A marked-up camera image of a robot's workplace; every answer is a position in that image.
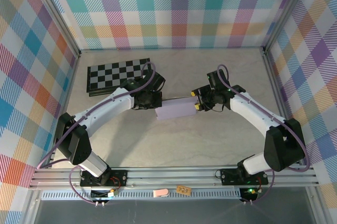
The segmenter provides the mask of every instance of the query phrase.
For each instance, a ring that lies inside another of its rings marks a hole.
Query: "robotic arm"
[[[220,76],[230,86],[222,70],[220,70]],[[257,102],[246,93],[245,89],[239,85],[231,86],[243,96],[241,97],[221,82],[217,71],[207,74],[207,77],[210,84],[193,90],[191,93],[193,96],[197,96],[199,101],[195,105],[196,109],[198,111],[209,111],[216,104],[222,104],[223,108],[226,107],[246,118],[265,137],[262,153],[248,157],[238,163],[236,176],[239,181],[243,182],[257,173],[270,169],[281,171],[304,158],[304,152],[295,137],[282,125],[263,113],[261,109],[253,106],[251,102]],[[301,126],[297,120],[286,120],[263,106],[260,107],[271,114],[273,118],[292,129],[304,144]]]
[[[89,139],[102,125],[126,110],[153,109],[162,106],[160,90],[165,79],[156,72],[151,79],[152,74],[153,70],[149,70],[144,78],[129,79],[97,105],[74,116],[64,113],[58,120],[55,143],[76,121],[80,121],[58,149],[73,165],[80,165],[90,173],[87,173],[89,176],[93,175],[94,182],[98,185],[105,185],[112,175],[116,176],[116,174],[111,174],[109,166],[92,151]]]

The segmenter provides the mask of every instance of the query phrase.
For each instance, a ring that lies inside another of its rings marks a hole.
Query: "colorful plaid wall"
[[[300,0],[271,59],[337,222],[337,0]]]
[[[0,223],[17,223],[75,55],[41,0],[0,0]]]
[[[287,0],[55,0],[84,49],[261,46]]]

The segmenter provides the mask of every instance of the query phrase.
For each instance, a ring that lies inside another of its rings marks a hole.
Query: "purple foam block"
[[[183,116],[196,114],[195,104],[198,102],[197,97],[173,99],[163,101],[162,107],[156,108],[157,119],[166,120]]]

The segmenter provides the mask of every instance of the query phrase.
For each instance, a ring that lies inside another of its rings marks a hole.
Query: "vent grille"
[[[177,193],[174,189],[170,189],[167,197],[156,199],[238,199],[241,198],[239,189],[194,189],[191,196]],[[82,197],[88,198],[90,191],[79,192]],[[42,194],[42,200],[79,200],[80,198],[69,190],[45,190]],[[130,200],[130,199],[153,199],[153,190],[120,190],[114,200]]]

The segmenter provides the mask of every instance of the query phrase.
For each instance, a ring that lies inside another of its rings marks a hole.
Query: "black and white checkerboard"
[[[149,61],[147,58],[88,67],[86,91],[89,96],[112,93],[124,81],[140,77],[143,65]],[[150,69],[151,65],[145,67],[144,75]]]

